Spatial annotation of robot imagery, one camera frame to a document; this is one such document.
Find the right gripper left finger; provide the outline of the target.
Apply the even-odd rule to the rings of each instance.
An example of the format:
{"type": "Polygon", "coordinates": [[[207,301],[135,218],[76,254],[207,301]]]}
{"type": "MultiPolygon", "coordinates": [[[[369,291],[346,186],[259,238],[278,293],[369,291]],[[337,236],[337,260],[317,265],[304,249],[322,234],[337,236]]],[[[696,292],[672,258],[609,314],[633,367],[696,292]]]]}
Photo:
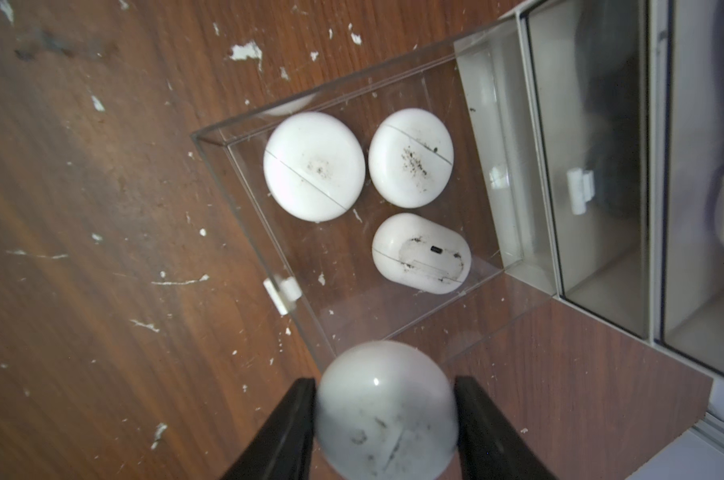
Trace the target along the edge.
{"type": "Polygon", "coordinates": [[[314,448],[314,378],[293,382],[222,480],[310,478],[314,448]]]}

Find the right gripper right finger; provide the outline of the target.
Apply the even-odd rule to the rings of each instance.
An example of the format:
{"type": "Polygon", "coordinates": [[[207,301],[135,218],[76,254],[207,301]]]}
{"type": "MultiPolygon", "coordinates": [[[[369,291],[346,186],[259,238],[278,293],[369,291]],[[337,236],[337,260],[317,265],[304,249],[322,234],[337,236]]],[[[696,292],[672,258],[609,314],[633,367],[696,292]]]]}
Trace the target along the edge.
{"type": "Polygon", "coordinates": [[[475,378],[457,376],[454,395],[464,479],[555,478],[475,378]]]}

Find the white round earphone case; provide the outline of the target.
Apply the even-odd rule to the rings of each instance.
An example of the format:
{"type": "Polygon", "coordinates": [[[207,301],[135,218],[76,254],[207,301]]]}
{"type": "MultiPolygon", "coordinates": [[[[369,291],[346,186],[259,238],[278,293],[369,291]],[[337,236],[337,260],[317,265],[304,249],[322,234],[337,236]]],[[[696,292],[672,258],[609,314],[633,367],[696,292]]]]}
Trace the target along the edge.
{"type": "Polygon", "coordinates": [[[436,479],[459,436],[453,388],[423,352],[400,342],[359,344],[324,371],[315,437],[344,479],[436,479]]]}
{"type": "Polygon", "coordinates": [[[273,131],[264,153],[264,176],[275,201],[309,222],[336,219],[354,207],[366,177],[355,134],[337,118],[304,112],[273,131]]]}
{"type": "Polygon", "coordinates": [[[406,108],[388,116],[375,132],[368,155],[373,185],[389,203],[423,207],[446,188],[455,153],[445,124],[433,113],[406,108]]]}

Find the white oval earphone case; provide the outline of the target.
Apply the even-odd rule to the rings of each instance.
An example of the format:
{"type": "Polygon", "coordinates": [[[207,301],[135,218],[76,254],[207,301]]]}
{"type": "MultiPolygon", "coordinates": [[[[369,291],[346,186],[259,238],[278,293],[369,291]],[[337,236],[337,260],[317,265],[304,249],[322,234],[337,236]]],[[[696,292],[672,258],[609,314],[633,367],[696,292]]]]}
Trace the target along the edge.
{"type": "Polygon", "coordinates": [[[372,255],[386,279],[436,295],[461,287],[472,265],[463,236],[412,213],[396,214],[380,225],[372,255]]]}

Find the clear bottom drawer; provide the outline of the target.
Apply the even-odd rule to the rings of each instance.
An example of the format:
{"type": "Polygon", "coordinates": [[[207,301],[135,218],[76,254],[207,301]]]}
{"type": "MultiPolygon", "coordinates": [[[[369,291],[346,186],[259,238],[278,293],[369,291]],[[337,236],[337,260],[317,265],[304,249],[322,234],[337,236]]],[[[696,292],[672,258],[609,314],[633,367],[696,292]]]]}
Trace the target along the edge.
{"type": "Polygon", "coordinates": [[[319,368],[445,361],[556,293],[529,67],[512,15],[194,134],[319,368]]]}

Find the clear drawer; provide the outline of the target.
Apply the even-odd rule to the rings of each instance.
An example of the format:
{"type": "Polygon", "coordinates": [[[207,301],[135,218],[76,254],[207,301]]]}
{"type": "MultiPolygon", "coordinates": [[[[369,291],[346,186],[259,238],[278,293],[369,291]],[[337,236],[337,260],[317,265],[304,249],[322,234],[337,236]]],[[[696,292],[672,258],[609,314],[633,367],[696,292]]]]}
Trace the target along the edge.
{"type": "Polygon", "coordinates": [[[529,67],[512,15],[194,134],[319,368],[445,361],[556,293],[529,67]]]}
{"type": "Polygon", "coordinates": [[[662,341],[724,376],[724,1],[669,27],[662,341]]]}
{"type": "Polygon", "coordinates": [[[646,5],[545,1],[524,20],[562,296],[645,337],[646,5]]]}

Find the white round earphone case bottom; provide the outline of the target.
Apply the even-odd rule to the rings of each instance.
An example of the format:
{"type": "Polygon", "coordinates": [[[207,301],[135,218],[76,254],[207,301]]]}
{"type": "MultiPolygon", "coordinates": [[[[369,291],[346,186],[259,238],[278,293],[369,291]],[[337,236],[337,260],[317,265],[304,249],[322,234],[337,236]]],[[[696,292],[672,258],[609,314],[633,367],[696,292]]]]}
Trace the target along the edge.
{"type": "Polygon", "coordinates": [[[275,201],[309,222],[336,219],[354,207],[366,177],[355,134],[337,118],[304,112],[273,131],[264,153],[264,176],[275,201]]]}

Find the white round earphone case top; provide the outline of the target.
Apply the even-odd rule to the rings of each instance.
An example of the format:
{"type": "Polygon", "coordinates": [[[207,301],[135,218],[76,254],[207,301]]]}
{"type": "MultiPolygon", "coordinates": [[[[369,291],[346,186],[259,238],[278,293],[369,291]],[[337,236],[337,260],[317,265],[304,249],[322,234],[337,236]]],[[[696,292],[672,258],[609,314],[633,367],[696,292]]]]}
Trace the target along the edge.
{"type": "Polygon", "coordinates": [[[373,185],[389,203],[423,207],[446,188],[455,153],[445,124],[433,113],[406,108],[388,116],[375,132],[368,155],[373,185]]]}

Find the white three-drawer cabinet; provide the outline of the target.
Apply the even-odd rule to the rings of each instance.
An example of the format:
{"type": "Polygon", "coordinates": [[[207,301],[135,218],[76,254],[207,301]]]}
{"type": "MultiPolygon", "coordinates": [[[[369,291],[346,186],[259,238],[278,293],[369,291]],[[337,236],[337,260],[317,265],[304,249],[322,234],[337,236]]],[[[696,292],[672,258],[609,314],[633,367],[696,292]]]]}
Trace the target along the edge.
{"type": "Polygon", "coordinates": [[[531,1],[454,48],[505,263],[724,378],[724,1],[531,1]]]}

